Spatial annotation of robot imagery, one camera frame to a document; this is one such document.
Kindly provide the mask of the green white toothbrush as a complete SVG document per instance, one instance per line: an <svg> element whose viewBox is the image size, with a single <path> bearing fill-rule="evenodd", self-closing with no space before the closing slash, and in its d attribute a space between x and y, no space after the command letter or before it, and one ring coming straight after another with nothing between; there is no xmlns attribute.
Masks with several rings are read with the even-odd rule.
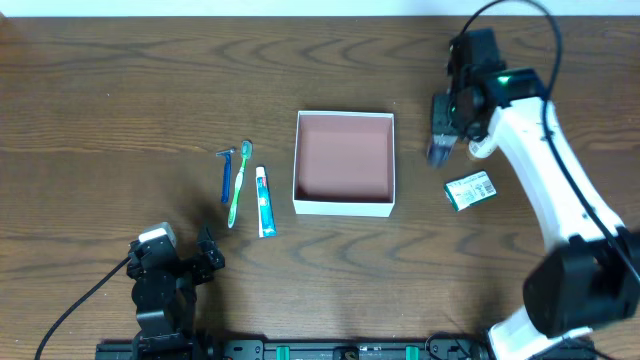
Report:
<svg viewBox="0 0 640 360"><path fill-rule="evenodd" d="M252 144L252 142L250 140L244 140L242 142L242 145L241 145L242 162L241 162L239 171L238 171L238 173L236 175L236 178L235 178L234 194L233 194L233 199L232 199L232 202L231 202L228 221L227 221L227 225L228 225L229 229L233 228L234 225L235 225L236 216L237 216L237 209L238 209L238 203L239 203L239 197L240 197L240 192L241 192L241 189L242 189L242 186L243 186L243 182L244 182L244 174L245 174L245 170L246 170L246 165L247 165L248 160L252 156L252 152L253 152L253 144Z"/></svg>

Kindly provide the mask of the clear spray bottle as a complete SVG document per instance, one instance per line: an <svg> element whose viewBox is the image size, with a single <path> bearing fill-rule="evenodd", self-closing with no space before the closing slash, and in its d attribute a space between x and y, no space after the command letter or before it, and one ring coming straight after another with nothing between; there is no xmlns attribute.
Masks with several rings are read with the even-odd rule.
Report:
<svg viewBox="0 0 640 360"><path fill-rule="evenodd" d="M457 139L455 135L434 134L427 151L428 164L435 168L444 166Z"/></svg>

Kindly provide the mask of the green white soap box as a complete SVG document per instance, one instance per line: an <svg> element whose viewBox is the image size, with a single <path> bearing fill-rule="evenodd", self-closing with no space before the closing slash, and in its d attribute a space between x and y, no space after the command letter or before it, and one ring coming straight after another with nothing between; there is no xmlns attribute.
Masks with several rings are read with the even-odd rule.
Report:
<svg viewBox="0 0 640 360"><path fill-rule="evenodd" d="M444 192L457 212L497 195L496 188L485 171L479 171L446 183Z"/></svg>

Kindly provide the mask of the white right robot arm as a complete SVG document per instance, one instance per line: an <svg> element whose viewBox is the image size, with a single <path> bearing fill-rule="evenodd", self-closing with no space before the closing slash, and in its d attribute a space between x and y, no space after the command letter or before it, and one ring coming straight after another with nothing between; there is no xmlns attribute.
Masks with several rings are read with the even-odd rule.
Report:
<svg viewBox="0 0 640 360"><path fill-rule="evenodd" d="M523 304L488 333L496 359L531 359L633 317L639 306L639 238L589 180L530 68L465 65L433 98L429 160L458 140L475 158L500 150L539 222L546 255L523 284Z"/></svg>

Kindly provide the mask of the white cosmetic tube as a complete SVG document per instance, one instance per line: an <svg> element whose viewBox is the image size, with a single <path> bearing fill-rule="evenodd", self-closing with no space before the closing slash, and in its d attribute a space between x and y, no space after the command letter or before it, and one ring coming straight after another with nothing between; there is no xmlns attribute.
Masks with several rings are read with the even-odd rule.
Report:
<svg viewBox="0 0 640 360"><path fill-rule="evenodd" d="M468 145L469 158L474 161L486 159L496 148L496 141L490 136L487 136L481 141L470 141Z"/></svg>

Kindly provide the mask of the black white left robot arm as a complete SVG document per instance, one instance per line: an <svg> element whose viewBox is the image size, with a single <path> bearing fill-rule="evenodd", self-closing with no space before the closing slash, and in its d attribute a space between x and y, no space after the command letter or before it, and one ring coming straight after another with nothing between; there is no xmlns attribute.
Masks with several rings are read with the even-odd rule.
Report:
<svg viewBox="0 0 640 360"><path fill-rule="evenodd" d="M194 327L196 287L225 267L225 258L209 226L196 239L196 253L182 259L172 227L162 222L145 229L130 244L127 275L135 281L131 298L140 332L136 359L207 359L213 355L208 335Z"/></svg>

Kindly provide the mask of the blue disposable razor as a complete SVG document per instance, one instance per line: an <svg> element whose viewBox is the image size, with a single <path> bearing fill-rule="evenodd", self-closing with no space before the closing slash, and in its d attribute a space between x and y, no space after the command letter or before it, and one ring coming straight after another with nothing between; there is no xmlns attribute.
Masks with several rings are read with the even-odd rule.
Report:
<svg viewBox="0 0 640 360"><path fill-rule="evenodd" d="M232 172L232 155L236 152L236 148L232 147L227 150L216 153L217 157L223 157L225 164L223 168L223 182L221 190L221 202L227 204L231 193L231 172Z"/></svg>

